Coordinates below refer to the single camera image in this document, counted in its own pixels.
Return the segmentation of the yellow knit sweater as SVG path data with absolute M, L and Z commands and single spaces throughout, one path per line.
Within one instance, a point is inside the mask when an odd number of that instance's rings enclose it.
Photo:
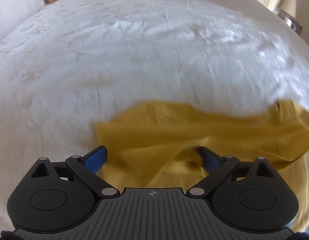
M 106 182 L 126 187 L 181 187 L 206 177 L 199 146 L 242 161 L 265 157 L 299 201 L 295 231 L 309 225 L 309 111 L 281 100 L 246 118 L 201 112 L 189 105 L 150 101 L 95 125 L 107 148 Z

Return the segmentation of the white embroidered bedspread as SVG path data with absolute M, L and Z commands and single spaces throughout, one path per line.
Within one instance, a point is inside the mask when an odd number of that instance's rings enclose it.
M 150 101 L 246 118 L 309 111 L 309 46 L 257 0 L 60 0 L 0 43 L 0 231 L 40 157 L 100 144 L 96 127 Z

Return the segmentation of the right bedside lamp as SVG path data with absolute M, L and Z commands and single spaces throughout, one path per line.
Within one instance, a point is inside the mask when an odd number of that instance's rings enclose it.
M 281 19 L 295 18 L 297 15 L 297 0 L 279 0 L 276 8 Z

